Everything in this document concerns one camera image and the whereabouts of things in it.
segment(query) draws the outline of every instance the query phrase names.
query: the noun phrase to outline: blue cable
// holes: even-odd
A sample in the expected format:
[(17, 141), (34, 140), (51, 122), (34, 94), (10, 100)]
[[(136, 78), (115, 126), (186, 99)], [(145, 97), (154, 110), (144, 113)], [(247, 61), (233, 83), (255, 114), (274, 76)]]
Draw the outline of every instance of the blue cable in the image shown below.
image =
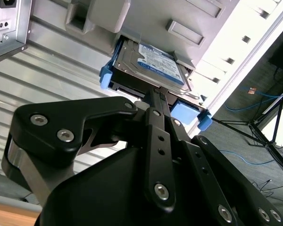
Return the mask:
[(244, 111), (244, 110), (248, 110), (248, 109), (251, 109), (251, 108), (254, 108), (262, 103), (265, 103), (265, 102), (268, 102), (268, 101), (271, 101), (271, 100), (274, 100), (275, 97), (273, 98), (270, 98), (268, 100), (265, 100), (265, 101), (262, 101), (260, 103), (257, 103), (257, 104), (254, 104), (254, 105), (251, 105), (251, 106), (248, 106), (248, 107), (244, 107), (244, 108), (240, 108), (240, 109), (232, 109), (232, 108), (229, 108), (228, 106), (226, 106), (226, 104), (224, 104), (225, 108), (231, 112), (240, 112), (240, 111)]
[(242, 159), (245, 163), (247, 163), (247, 164), (249, 164), (249, 165), (252, 165), (252, 166), (265, 165), (265, 164), (269, 164), (269, 163), (271, 163), (271, 162), (275, 161), (275, 160), (273, 159), (273, 160), (266, 161), (266, 162), (262, 162), (262, 163), (252, 163), (252, 162), (248, 162), (248, 161), (246, 161), (246, 160), (245, 160), (242, 156), (240, 156), (240, 155), (236, 154), (235, 152), (222, 151), (222, 150), (220, 150), (220, 152), (223, 152), (223, 153), (229, 153), (229, 154), (234, 154), (234, 155), (236, 155), (237, 157), (241, 158), (241, 159)]
[(281, 95), (281, 96), (273, 96), (273, 95), (269, 95), (269, 94), (266, 94), (266, 93), (262, 93), (261, 91), (256, 91), (256, 93), (258, 93), (260, 95), (263, 95), (263, 96), (266, 96), (266, 97), (272, 97), (272, 98), (283, 97), (283, 95)]
[[(246, 87), (246, 86), (243, 86), (243, 87), (240, 87), (241, 90), (250, 90), (251, 87)], [(269, 95), (269, 94), (266, 94), (266, 93), (263, 93), (259, 90), (254, 90), (255, 94), (259, 94), (259, 95), (263, 95), (263, 96), (266, 96), (266, 97), (273, 97), (273, 98), (279, 98), (279, 97), (283, 97), (283, 95), (280, 95), (280, 96), (273, 96), (273, 95)]]

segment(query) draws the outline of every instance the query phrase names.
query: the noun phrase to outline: hard drive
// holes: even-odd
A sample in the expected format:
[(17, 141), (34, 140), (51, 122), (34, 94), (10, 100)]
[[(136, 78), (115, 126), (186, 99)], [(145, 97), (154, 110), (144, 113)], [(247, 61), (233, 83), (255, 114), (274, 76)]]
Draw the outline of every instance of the hard drive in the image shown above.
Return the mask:
[(173, 56), (151, 45), (125, 40), (115, 68), (156, 87), (165, 87), (189, 102), (199, 102), (195, 101), (199, 95), (186, 78), (187, 69), (177, 64)]

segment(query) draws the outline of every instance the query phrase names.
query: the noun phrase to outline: metal stand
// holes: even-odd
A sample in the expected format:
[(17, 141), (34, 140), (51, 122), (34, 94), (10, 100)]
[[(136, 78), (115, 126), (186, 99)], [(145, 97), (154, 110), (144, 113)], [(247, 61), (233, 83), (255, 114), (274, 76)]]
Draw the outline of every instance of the metal stand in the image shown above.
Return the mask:
[[(261, 132), (261, 130), (258, 128), (259, 124), (274, 110), (278, 108), (278, 113), (277, 113), (277, 119), (276, 119), (276, 124), (275, 124), (275, 129), (274, 129), (274, 134), (273, 134), (273, 139), (271, 141), (269, 141), (265, 135)], [(281, 156), (281, 154), (277, 151), (277, 149), (275, 148), (275, 140), (277, 137), (277, 132), (278, 132), (278, 128), (279, 128), (279, 122), (280, 122), (280, 118), (281, 118), (281, 113), (282, 113), (282, 109), (283, 109), (283, 98), (277, 102), (277, 104), (275, 104), (268, 112), (266, 112), (265, 114), (261, 115), (258, 119), (254, 120), (254, 121), (220, 121), (217, 120), (215, 118), (213, 118), (213, 121), (218, 122), (219, 124), (253, 140), (256, 141), (257, 143), (261, 144), (261, 145), (252, 145), (250, 143), (248, 143), (248, 145), (250, 146), (254, 146), (254, 147), (263, 147), (265, 148), (270, 155), (274, 158), (274, 160), (278, 163), (278, 165), (281, 167), (281, 169), (283, 170), (283, 157)], [(248, 126), (253, 134), (253, 136), (231, 126), (231, 125), (243, 125), (243, 126)]]

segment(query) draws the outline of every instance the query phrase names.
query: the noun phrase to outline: blue plastic tab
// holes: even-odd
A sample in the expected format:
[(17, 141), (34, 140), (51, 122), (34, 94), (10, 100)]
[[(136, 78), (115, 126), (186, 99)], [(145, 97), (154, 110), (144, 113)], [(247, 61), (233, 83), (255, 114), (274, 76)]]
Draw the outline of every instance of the blue plastic tab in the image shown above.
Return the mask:
[(198, 124), (198, 128), (201, 131), (205, 131), (213, 122), (212, 120), (212, 115), (210, 114), (210, 112), (208, 110), (202, 112), (201, 114), (198, 115), (198, 120), (199, 120), (199, 124)]
[(182, 123), (189, 125), (199, 115), (199, 110), (177, 101), (171, 110), (172, 117), (178, 119)]
[(118, 54), (121, 50), (123, 43), (124, 43), (124, 40), (122, 39), (118, 41), (111, 60), (109, 60), (108, 63), (105, 66), (103, 66), (102, 69), (100, 70), (100, 87), (102, 89), (108, 89), (109, 83), (113, 75), (112, 70), (113, 70), (114, 64), (117, 60)]
[(100, 71), (100, 87), (102, 89), (108, 89), (112, 74), (107, 65), (102, 67)]

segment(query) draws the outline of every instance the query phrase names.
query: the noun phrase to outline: silver screw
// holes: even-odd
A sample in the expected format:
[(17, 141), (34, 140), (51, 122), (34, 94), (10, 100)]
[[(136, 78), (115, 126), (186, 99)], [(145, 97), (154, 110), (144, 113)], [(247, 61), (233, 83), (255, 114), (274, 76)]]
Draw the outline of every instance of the silver screw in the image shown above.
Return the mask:
[(162, 184), (156, 184), (154, 186), (154, 191), (155, 191), (156, 195), (162, 200), (167, 200), (169, 198), (169, 191)]
[(7, 40), (7, 39), (9, 39), (9, 36), (7, 34), (4, 34), (3, 39)]
[(277, 221), (279, 221), (279, 222), (282, 221), (281, 217), (279, 216), (279, 214), (278, 214), (276, 211), (270, 210), (270, 213), (273, 215), (273, 217), (274, 217)]
[(218, 212), (219, 212), (220, 216), (222, 216), (222, 218), (227, 223), (231, 223), (232, 222), (233, 217), (232, 217), (230, 211), (228, 211), (227, 208), (225, 208), (223, 205), (219, 205), (218, 206)]
[(35, 114), (32, 117), (30, 117), (30, 121), (32, 122), (32, 124), (37, 126), (44, 126), (48, 123), (47, 118), (40, 114)]
[(153, 111), (153, 113), (157, 116), (160, 116), (160, 113), (158, 111)]
[(125, 103), (125, 106), (126, 106), (127, 108), (130, 108), (130, 109), (133, 108), (133, 106), (132, 106), (130, 103)]
[(177, 119), (174, 119), (174, 122), (177, 126), (181, 126), (181, 123)]
[(71, 142), (74, 140), (75, 136), (74, 134), (67, 130), (67, 129), (61, 129), (57, 133), (57, 137), (64, 142)]
[(267, 222), (270, 221), (269, 215), (268, 215), (264, 210), (262, 210), (261, 208), (259, 208), (258, 211), (259, 211), (259, 214), (261, 215), (261, 217), (262, 217), (265, 221), (267, 221)]
[(203, 144), (205, 144), (205, 145), (207, 145), (208, 143), (206, 142), (206, 140), (204, 139), (204, 138), (200, 138), (200, 141), (203, 143)]

